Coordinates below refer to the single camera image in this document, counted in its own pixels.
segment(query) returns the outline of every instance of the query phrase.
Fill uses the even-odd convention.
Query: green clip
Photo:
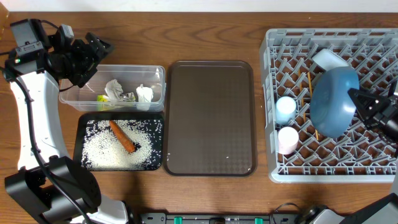
[[[262,224],[262,218],[255,218],[254,219],[254,224]]]
[[[182,217],[174,217],[174,224],[182,224]]]

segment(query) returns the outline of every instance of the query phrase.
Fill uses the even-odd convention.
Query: orange carrot
[[[127,137],[123,132],[123,130],[114,121],[109,121],[109,125],[111,126],[114,135],[116,135],[117,139],[125,148],[125,150],[127,150],[127,152],[134,152],[136,148],[130,141],[129,137]]]

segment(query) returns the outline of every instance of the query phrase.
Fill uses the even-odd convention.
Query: dish rack
[[[398,29],[267,31],[259,53],[270,179],[277,183],[392,182],[398,145],[388,145],[366,130],[357,114],[342,136],[332,139],[319,134],[316,139],[307,72],[316,86],[323,70],[312,57],[321,49],[346,60],[356,70],[360,85],[372,93],[386,96],[398,79]],[[282,126],[275,123],[275,102],[281,96],[291,96],[297,103],[296,119],[288,126],[298,131],[300,140],[290,155],[278,154],[277,132]]]

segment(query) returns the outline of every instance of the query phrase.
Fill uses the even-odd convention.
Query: blue bowl
[[[311,122],[319,133],[337,138],[347,130],[356,110],[350,88],[359,89],[358,75],[351,67],[337,67],[320,77],[310,104]]]

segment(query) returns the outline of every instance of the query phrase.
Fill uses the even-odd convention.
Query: empty brown tray
[[[257,162],[253,74],[242,61],[180,61],[167,77],[164,167],[247,176]]]

